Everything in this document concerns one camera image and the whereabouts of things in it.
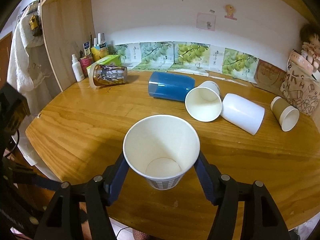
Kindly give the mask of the grey checkered paper cup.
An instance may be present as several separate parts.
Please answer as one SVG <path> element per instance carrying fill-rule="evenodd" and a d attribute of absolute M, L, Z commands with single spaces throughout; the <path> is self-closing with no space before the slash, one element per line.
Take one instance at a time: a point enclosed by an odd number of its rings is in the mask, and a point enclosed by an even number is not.
<path fill-rule="evenodd" d="M 196 130 L 173 115 L 152 115 L 138 121 L 123 141 L 129 167 L 161 191 L 175 187 L 195 164 L 199 153 Z"/>

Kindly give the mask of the brown printed paper cup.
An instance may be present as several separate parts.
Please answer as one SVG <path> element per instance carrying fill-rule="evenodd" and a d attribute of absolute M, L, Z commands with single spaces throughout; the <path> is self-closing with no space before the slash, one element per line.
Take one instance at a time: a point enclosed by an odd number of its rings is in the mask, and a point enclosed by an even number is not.
<path fill-rule="evenodd" d="M 127 68 L 106 64 L 93 64 L 89 69 L 89 83 L 93 89 L 127 83 Z"/>

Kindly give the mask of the translucent white plastic cup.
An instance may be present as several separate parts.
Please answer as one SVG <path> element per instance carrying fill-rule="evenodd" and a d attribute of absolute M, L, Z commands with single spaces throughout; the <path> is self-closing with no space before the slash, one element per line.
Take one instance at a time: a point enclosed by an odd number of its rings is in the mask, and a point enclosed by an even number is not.
<path fill-rule="evenodd" d="M 227 93 L 222 101 L 221 116 L 251 135 L 255 135 L 263 121 L 265 109 L 239 95 Z"/>

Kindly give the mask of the olive green paper cup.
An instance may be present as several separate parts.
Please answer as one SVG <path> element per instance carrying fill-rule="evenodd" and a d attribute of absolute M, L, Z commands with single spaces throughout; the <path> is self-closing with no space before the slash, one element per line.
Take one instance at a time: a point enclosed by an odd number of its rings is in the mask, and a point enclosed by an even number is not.
<path fill-rule="evenodd" d="M 293 129 L 299 120 L 299 110 L 280 96 L 272 100 L 270 109 L 284 132 Z"/>

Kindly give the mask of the white paper cup leaf print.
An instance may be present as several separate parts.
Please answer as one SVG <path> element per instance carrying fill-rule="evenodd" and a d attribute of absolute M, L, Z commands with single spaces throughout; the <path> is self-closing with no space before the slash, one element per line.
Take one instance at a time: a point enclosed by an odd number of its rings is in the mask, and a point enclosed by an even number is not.
<path fill-rule="evenodd" d="M 200 122 L 211 122 L 222 112 L 219 86 L 213 81 L 204 81 L 185 97 L 185 108 L 189 115 Z"/>

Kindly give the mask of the blue plastic cup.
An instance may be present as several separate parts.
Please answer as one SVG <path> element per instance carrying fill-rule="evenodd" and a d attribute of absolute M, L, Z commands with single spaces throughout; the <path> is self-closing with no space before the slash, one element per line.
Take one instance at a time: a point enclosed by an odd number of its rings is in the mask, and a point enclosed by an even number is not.
<path fill-rule="evenodd" d="M 153 98 L 184 102 L 195 87 L 195 79 L 186 75 L 153 72 L 149 78 L 148 94 Z"/>

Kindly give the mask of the white lace cloth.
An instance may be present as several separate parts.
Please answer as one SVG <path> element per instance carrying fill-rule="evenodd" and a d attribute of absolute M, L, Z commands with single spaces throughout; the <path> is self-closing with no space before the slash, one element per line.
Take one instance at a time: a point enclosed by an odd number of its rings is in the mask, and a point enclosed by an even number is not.
<path fill-rule="evenodd" d="M 29 21 L 37 16 L 38 3 L 23 10 L 12 37 L 7 83 L 21 93 L 32 115 L 37 115 L 60 93 L 42 35 L 34 36 Z"/>

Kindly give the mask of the white lotion bottle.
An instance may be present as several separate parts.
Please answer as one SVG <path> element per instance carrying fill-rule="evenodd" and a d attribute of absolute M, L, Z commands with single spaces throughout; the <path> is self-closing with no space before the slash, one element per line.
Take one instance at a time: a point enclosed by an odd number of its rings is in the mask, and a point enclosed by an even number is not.
<path fill-rule="evenodd" d="M 72 70 L 77 82 L 80 82 L 85 78 L 81 64 L 75 54 L 72 55 Z"/>

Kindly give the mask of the pink pen holder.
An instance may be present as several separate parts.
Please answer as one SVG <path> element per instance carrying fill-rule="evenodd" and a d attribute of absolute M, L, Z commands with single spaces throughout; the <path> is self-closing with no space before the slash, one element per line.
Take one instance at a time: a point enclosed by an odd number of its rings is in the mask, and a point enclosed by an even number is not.
<path fill-rule="evenodd" d="M 82 68 L 84 76 L 88 77 L 87 67 L 89 67 L 94 62 L 93 56 L 91 54 L 84 56 L 79 59 L 79 62 L 81 64 L 81 68 Z"/>

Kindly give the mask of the green tissue box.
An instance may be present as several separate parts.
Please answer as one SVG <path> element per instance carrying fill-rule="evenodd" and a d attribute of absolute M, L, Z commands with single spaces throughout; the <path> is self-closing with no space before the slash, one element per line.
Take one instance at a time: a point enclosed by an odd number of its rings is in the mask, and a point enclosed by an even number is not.
<path fill-rule="evenodd" d="M 102 65 L 112 65 L 112 66 L 121 66 L 121 59 L 119 55 L 107 55 L 98 61 L 94 62 L 90 66 L 86 68 L 87 74 L 90 74 L 90 70 L 92 67 L 95 67 L 97 64 Z"/>

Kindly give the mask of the brown cardboard sheet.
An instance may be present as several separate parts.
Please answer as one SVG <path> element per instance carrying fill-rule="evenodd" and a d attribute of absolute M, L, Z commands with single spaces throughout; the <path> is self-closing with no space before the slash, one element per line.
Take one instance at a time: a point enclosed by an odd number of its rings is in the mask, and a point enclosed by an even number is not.
<path fill-rule="evenodd" d="M 277 96 L 283 96 L 280 87 L 285 74 L 286 72 L 282 69 L 260 59 L 254 75 L 255 83 L 253 83 L 253 86 Z"/>

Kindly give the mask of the grape print paper sheet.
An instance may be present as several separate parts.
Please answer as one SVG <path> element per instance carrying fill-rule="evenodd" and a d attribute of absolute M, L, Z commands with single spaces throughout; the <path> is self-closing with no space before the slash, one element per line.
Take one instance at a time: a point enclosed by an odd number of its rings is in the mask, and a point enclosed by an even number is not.
<path fill-rule="evenodd" d="M 128 69 L 148 72 L 179 72 L 208 76 L 210 72 L 256 83 L 259 59 L 253 55 L 206 43 L 139 42 L 111 45 L 109 52 L 119 55 Z"/>

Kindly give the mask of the doll with brown hair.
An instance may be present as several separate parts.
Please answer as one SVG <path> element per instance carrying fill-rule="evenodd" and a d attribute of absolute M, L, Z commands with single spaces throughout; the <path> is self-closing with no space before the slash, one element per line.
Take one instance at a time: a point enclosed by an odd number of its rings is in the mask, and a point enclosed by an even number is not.
<path fill-rule="evenodd" d="M 319 70 L 319 28 L 307 23 L 302 26 L 299 36 L 303 43 L 301 55 L 307 59 L 314 70 Z"/>

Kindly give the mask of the pink wall note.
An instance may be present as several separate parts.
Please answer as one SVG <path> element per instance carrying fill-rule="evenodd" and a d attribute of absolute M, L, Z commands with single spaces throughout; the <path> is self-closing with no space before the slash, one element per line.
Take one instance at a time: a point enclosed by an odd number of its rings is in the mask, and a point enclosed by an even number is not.
<path fill-rule="evenodd" d="M 196 18 L 196 28 L 208 31 L 215 31 L 216 16 L 199 12 Z"/>

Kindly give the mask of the yellow fish wall sticker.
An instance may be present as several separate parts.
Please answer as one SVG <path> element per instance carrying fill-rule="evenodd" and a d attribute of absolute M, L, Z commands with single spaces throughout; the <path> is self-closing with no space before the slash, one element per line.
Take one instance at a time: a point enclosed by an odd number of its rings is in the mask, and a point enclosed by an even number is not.
<path fill-rule="evenodd" d="M 226 15 L 225 18 L 230 20 L 237 20 L 237 18 L 234 17 L 234 13 L 236 12 L 236 9 L 233 5 L 227 4 L 225 5 Z"/>

